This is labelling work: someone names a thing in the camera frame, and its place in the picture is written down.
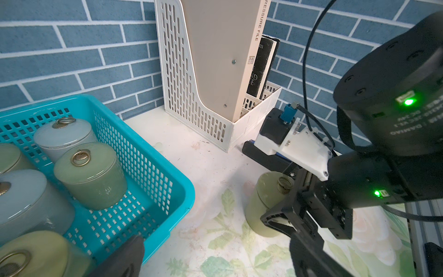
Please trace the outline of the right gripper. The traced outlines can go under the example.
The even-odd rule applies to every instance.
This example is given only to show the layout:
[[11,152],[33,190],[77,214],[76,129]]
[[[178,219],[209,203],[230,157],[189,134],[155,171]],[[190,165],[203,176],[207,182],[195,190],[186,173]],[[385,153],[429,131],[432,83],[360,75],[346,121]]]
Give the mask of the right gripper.
[[353,210],[334,200],[326,183],[307,170],[297,172],[290,192],[261,221],[291,237],[289,250],[296,277],[353,276],[313,241],[321,239],[320,227],[338,240],[352,239]]

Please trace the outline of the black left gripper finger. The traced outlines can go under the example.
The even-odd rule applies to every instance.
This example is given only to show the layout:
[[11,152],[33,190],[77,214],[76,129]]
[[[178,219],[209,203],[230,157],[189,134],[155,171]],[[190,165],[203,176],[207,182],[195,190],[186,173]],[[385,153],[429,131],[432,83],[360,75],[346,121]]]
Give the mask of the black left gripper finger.
[[138,277],[145,254],[144,240],[133,235],[88,277]]

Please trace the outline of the light olive tea canister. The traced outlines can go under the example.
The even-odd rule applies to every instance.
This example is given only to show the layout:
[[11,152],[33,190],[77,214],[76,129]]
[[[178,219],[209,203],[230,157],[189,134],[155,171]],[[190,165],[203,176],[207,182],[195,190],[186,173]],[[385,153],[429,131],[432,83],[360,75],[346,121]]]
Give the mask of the light olive tea canister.
[[280,233],[266,227],[261,217],[272,207],[283,201],[294,186],[294,180],[279,172],[262,174],[245,210],[245,217],[250,228],[266,238],[277,237]]

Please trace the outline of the yellow green tea canister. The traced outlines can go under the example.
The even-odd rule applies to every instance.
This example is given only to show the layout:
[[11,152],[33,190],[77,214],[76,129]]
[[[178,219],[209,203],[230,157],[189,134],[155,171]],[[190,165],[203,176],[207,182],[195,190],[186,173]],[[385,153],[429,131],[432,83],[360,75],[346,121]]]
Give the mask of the yellow green tea canister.
[[55,232],[24,234],[1,247],[2,277],[85,277],[95,267],[89,255]]

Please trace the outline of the grey blue tea canister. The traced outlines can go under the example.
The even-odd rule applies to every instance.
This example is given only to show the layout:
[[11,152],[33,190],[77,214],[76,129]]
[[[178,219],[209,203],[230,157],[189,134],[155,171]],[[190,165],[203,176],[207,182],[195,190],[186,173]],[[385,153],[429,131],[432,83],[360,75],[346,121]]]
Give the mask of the grey blue tea canister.
[[75,208],[46,176],[32,169],[1,174],[1,245],[30,232],[65,234]]

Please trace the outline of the olive green tea canister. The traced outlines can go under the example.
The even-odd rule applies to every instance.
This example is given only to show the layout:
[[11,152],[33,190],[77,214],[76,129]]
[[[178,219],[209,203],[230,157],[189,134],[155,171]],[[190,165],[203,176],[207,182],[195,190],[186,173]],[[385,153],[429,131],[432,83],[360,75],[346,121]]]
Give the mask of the olive green tea canister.
[[1,143],[1,174],[23,169],[36,169],[14,144]]

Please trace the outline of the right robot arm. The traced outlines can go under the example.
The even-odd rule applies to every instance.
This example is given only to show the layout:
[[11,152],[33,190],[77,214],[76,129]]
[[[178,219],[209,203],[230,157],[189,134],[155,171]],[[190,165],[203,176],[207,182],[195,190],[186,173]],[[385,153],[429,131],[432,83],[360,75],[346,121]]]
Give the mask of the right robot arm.
[[441,222],[440,215],[409,214],[395,204],[443,196],[443,14],[435,12],[355,64],[333,92],[340,139],[351,152],[336,156],[331,136],[300,129],[299,103],[273,109],[255,145],[296,166],[289,194],[261,215],[266,227],[290,238],[298,277],[347,277],[328,256],[323,227],[350,239],[353,211],[381,206],[399,217]]

